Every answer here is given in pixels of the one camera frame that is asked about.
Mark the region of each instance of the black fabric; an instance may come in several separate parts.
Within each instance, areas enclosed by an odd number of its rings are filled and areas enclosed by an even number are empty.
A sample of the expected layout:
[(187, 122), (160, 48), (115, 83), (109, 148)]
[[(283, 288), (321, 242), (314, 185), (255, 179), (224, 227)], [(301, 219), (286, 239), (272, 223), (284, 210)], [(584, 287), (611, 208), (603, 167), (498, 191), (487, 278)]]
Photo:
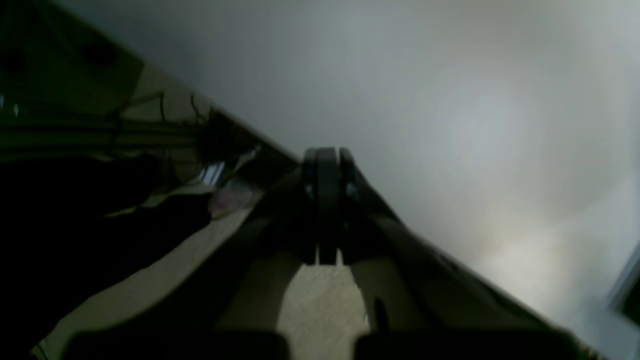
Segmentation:
[(26, 357), (65, 315), (145, 268), (205, 227), (211, 194), (179, 195), (153, 209), (105, 217), (143, 202), (158, 161), (52, 158), (0, 166), (2, 358)]

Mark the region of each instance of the black object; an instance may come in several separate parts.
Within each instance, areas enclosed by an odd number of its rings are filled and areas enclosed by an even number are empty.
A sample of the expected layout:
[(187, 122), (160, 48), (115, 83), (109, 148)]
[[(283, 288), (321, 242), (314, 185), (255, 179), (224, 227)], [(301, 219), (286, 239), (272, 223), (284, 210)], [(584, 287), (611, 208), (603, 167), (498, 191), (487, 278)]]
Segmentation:
[[(256, 342), (255, 331), (273, 332), (289, 281), (316, 249), (324, 264), (341, 250), (362, 291), (373, 334), (358, 341), (357, 359), (577, 358), (571, 336), (409, 232), (347, 149), (311, 149), (178, 289), (125, 324), (76, 338), (65, 359), (169, 358), (177, 348), (285, 359), (282, 338)], [(230, 337), (237, 353), (219, 351)]]

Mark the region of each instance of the plastic bag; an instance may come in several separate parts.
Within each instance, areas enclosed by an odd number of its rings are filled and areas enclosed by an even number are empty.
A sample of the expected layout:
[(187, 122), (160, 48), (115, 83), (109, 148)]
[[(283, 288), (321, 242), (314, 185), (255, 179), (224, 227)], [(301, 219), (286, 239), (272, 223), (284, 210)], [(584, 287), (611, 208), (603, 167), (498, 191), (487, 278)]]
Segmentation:
[(217, 220), (249, 205), (253, 188), (247, 182), (234, 177), (213, 192), (209, 199), (211, 218)]

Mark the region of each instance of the white wall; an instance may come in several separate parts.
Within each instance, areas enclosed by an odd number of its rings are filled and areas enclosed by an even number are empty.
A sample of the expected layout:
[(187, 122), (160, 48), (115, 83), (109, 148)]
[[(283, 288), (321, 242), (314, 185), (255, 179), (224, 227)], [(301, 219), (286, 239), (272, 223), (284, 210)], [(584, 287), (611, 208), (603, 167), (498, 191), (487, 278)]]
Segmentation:
[(348, 146), (417, 233), (628, 356), (639, 2), (57, 2), (294, 154)]

